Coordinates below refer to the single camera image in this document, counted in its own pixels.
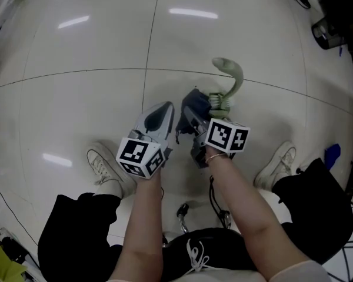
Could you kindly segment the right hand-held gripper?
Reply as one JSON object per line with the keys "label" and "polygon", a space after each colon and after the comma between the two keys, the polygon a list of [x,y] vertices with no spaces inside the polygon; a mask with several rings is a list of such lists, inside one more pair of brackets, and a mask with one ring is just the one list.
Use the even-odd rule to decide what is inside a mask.
{"label": "right hand-held gripper", "polygon": [[198,168],[208,166],[205,162],[206,146],[214,147],[230,157],[244,151],[251,131],[249,127],[223,119],[208,122],[189,106],[184,107],[184,115],[196,134],[191,156]]}

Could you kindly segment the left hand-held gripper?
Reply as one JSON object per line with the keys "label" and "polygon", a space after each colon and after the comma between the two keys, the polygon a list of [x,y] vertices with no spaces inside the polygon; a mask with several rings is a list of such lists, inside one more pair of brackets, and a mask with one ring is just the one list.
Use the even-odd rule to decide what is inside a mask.
{"label": "left hand-held gripper", "polygon": [[174,122],[174,104],[162,102],[144,111],[119,145],[116,161],[130,175],[151,178],[164,165],[171,149],[168,136]]}

